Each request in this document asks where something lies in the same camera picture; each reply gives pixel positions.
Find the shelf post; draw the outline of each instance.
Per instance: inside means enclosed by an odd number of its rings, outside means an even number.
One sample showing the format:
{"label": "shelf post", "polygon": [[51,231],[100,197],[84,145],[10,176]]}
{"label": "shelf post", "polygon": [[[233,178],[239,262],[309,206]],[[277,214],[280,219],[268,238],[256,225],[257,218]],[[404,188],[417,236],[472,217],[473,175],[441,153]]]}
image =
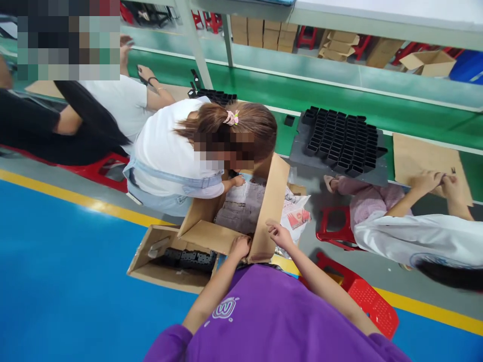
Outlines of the shelf post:
{"label": "shelf post", "polygon": [[175,3],[180,13],[181,21],[184,25],[183,28],[185,29],[185,35],[188,38],[191,51],[195,56],[196,65],[198,66],[203,85],[206,89],[213,89],[213,83],[211,82],[210,73],[208,72],[206,59],[203,55],[203,49],[201,48],[200,38],[198,38],[193,16],[191,15],[189,0],[175,0]]}
{"label": "shelf post", "polygon": [[221,15],[223,21],[223,36],[225,38],[226,57],[228,58],[228,66],[233,68],[233,48],[231,47],[231,20],[227,14]]}

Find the white t-shirt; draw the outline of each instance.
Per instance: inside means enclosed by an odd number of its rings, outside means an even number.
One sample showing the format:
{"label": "white t-shirt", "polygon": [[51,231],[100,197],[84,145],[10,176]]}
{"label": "white t-shirt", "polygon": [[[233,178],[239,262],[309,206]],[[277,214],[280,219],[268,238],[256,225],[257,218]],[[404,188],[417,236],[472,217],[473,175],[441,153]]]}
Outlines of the white t-shirt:
{"label": "white t-shirt", "polygon": [[[219,169],[206,169],[206,164],[199,160],[199,153],[195,152],[188,139],[173,132],[181,128],[179,121],[187,119],[191,112],[209,102],[207,97],[185,99],[157,111],[137,137],[134,144],[136,158],[154,170],[187,178],[201,179],[220,173]],[[219,183],[186,192],[182,184],[150,176],[138,168],[134,168],[133,175],[141,190],[157,196],[186,195],[212,199],[224,191],[223,184]]]}
{"label": "white t-shirt", "polygon": [[79,83],[112,114],[119,130],[132,142],[122,146],[131,154],[137,135],[154,114],[146,108],[147,87],[125,75],[120,80],[80,80]]}
{"label": "white t-shirt", "polygon": [[384,214],[376,211],[354,227],[362,249],[412,267],[423,259],[453,267],[483,267],[483,222],[439,214]]}

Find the hand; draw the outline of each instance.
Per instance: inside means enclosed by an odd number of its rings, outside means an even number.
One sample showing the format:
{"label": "hand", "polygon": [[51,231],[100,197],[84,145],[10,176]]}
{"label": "hand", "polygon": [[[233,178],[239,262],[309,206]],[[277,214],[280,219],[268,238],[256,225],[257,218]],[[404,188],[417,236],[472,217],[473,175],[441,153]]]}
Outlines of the hand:
{"label": "hand", "polygon": [[285,229],[278,222],[272,219],[268,219],[266,224],[268,226],[268,232],[270,234],[270,238],[273,241],[275,241],[275,244],[277,244],[287,252],[289,248],[296,246],[293,243],[292,236],[290,235],[290,231]]}
{"label": "hand", "polygon": [[454,175],[443,177],[443,195],[450,201],[466,204],[464,201],[463,187],[458,177]]}
{"label": "hand", "polygon": [[152,72],[152,70],[148,67],[145,67],[144,65],[138,65],[137,71],[139,76],[143,78],[146,82],[149,78],[154,77],[154,73]]}
{"label": "hand", "polygon": [[126,45],[127,43],[131,42],[132,41],[132,38],[129,36],[129,35],[126,35],[126,34],[120,34],[120,40],[121,40],[121,47],[123,45]]}
{"label": "hand", "polygon": [[411,180],[411,188],[414,191],[420,192],[422,195],[430,193],[438,187],[443,175],[442,172],[425,170]]}
{"label": "hand", "polygon": [[238,175],[237,177],[232,178],[231,181],[234,186],[240,187],[245,183],[245,178],[242,175]]}
{"label": "hand", "polygon": [[230,254],[238,260],[242,260],[250,252],[252,246],[252,239],[246,235],[241,235],[235,238],[231,244]]}
{"label": "hand", "polygon": [[125,44],[120,48],[120,58],[119,58],[120,65],[127,66],[127,59],[132,46],[133,46],[133,43],[130,43],[130,44]]}

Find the pink scrunchie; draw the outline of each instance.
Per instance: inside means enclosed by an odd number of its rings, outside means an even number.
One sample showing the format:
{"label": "pink scrunchie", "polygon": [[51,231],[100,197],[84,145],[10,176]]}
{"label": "pink scrunchie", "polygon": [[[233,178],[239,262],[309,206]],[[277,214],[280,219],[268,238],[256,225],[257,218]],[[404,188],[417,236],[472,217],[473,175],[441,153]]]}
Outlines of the pink scrunchie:
{"label": "pink scrunchie", "polygon": [[233,113],[232,111],[228,111],[228,117],[223,121],[223,123],[226,123],[229,126],[237,125],[238,124],[238,110],[236,113]]}

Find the denim overalls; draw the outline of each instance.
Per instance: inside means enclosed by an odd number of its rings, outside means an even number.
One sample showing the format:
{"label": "denim overalls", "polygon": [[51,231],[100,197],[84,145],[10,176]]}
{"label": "denim overalls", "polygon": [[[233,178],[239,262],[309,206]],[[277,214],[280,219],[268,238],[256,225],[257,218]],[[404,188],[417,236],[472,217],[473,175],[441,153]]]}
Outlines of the denim overalls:
{"label": "denim overalls", "polygon": [[134,176],[132,174],[133,168],[146,172],[152,177],[181,184],[183,185],[183,189],[185,189],[187,192],[193,191],[195,189],[205,189],[207,187],[215,186],[221,183],[220,173],[215,176],[205,178],[187,178],[176,176],[172,173],[158,171],[145,165],[144,163],[136,159],[136,156],[134,155],[134,153],[132,153],[129,163],[122,171],[124,177],[126,177],[127,179],[127,189],[129,193],[134,196],[142,205],[156,211],[161,211],[171,216],[186,216],[188,210],[190,209],[191,203],[193,202],[193,198],[184,195],[151,195],[146,191],[141,190],[136,185]]}

